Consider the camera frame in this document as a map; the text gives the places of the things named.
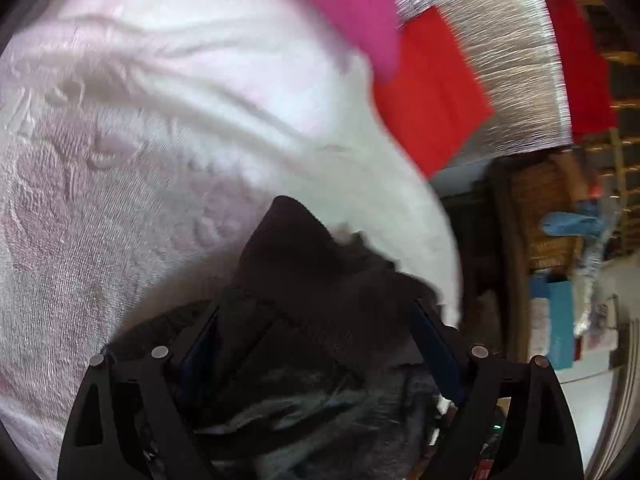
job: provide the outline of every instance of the black fabric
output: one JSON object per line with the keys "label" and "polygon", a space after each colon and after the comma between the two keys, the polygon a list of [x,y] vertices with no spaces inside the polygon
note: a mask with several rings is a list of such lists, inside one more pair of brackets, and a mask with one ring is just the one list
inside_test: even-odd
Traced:
{"label": "black fabric", "polygon": [[[412,347],[403,308],[415,298],[434,294],[362,236],[338,244],[298,202],[275,199],[233,286],[216,299],[206,402],[190,410],[221,478],[405,478],[426,448],[438,399],[420,359],[399,357]],[[136,358],[170,344],[203,309],[177,309],[109,351]],[[152,442],[148,450],[153,458]],[[161,466],[151,469],[161,478]]]}

